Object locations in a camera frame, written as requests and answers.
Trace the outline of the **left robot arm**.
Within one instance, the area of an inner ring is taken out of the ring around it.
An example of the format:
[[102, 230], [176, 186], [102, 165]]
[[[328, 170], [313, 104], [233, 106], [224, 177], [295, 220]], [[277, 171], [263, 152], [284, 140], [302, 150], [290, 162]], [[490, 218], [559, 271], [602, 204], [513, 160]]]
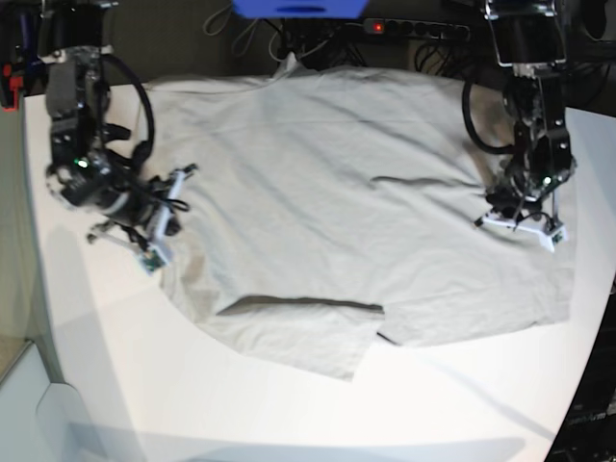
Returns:
[[484, 153], [507, 159], [486, 190], [491, 209], [476, 225], [521, 229], [557, 244], [565, 238], [557, 191], [576, 168], [565, 117], [566, 40], [557, 7], [553, 1], [486, 1], [482, 13], [497, 63], [510, 73], [502, 101], [513, 119], [514, 141], [494, 146], [479, 136], [471, 114], [476, 78], [470, 77], [462, 91], [468, 135]]

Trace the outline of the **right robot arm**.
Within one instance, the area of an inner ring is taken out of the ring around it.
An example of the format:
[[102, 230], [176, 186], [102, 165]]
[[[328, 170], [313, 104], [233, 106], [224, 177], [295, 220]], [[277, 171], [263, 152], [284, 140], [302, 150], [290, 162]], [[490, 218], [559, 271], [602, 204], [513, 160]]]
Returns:
[[[114, 6], [113, 1], [41, 4], [38, 55], [47, 68], [45, 105], [51, 121], [46, 186], [65, 206], [104, 217], [87, 234], [89, 243], [105, 239], [145, 261], [166, 264], [167, 238], [181, 229], [177, 215], [190, 209], [179, 194], [197, 167], [177, 168], [166, 178], [142, 178], [156, 125], [139, 77], [103, 40], [104, 16]], [[132, 132], [106, 120], [111, 105], [107, 64], [129, 80], [145, 115], [146, 137], [128, 157], [109, 146], [129, 140]]]

